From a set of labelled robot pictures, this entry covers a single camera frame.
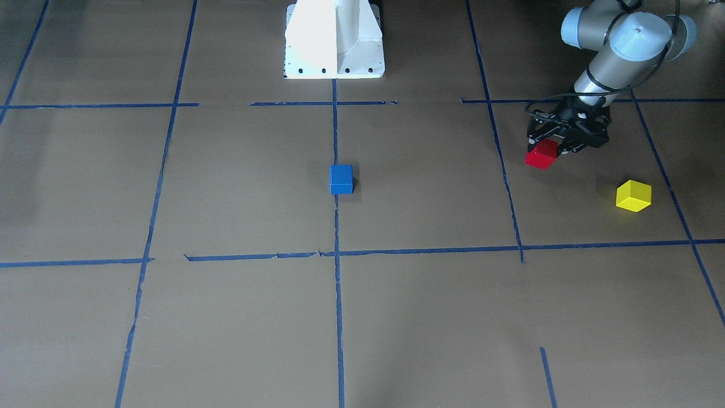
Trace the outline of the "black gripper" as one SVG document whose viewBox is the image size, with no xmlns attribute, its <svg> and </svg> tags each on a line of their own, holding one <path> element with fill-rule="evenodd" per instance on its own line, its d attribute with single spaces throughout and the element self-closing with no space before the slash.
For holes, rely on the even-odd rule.
<svg viewBox="0 0 725 408">
<path fill-rule="evenodd" d="M 531 108 L 547 100 L 559 100 L 550 113 Z M 610 104 L 606 96 L 594 96 L 594 103 L 588 104 L 578 95 L 554 95 L 528 103 L 526 113 L 531 119 L 527 128 L 527 151 L 532 152 L 537 145 L 553 137 L 561 139 L 557 152 L 579 152 L 586 147 L 603 146 L 609 141 Z"/>
</svg>

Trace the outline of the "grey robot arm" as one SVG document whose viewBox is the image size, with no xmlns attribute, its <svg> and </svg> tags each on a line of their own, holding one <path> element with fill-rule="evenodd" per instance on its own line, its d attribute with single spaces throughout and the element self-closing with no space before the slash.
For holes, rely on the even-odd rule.
<svg viewBox="0 0 725 408">
<path fill-rule="evenodd" d="M 679 12 L 658 16 L 641 11 L 640 1 L 593 1 L 565 15 L 564 43 L 595 57 L 572 90 L 559 95 L 554 111 L 527 108 L 529 152 L 551 146 L 555 156 L 598 148 L 608 142 L 609 107 L 637 85 L 646 70 L 675 60 L 696 42 L 696 22 Z"/>
</svg>

